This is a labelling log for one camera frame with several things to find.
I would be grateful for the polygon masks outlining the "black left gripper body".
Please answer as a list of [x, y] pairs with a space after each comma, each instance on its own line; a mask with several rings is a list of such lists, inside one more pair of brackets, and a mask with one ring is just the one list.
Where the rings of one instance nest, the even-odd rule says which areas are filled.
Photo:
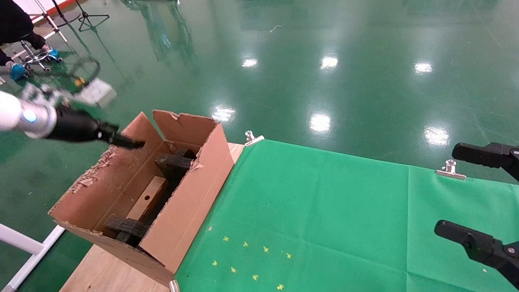
[[92, 117], [87, 111], [56, 107], [54, 128], [45, 139], [66, 142], [112, 141], [112, 125]]

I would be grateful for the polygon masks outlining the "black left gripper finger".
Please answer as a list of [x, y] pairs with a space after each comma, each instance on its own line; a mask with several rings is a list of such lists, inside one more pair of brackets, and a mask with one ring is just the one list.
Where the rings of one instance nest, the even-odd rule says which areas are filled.
[[122, 133], [119, 133], [119, 126], [110, 123], [106, 124], [106, 142], [113, 146], [126, 149], [142, 148], [145, 145], [145, 141], [134, 140], [122, 135]]

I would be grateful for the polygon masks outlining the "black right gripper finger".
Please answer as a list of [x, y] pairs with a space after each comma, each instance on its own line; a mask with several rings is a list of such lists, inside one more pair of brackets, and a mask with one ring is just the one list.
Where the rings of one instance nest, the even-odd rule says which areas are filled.
[[434, 233], [460, 244], [469, 259], [494, 268], [512, 286], [519, 288], [519, 242], [505, 245], [489, 234], [447, 220], [436, 222]]
[[502, 168], [519, 181], [519, 148], [495, 142], [487, 146], [456, 144], [452, 151], [455, 160], [490, 168]]

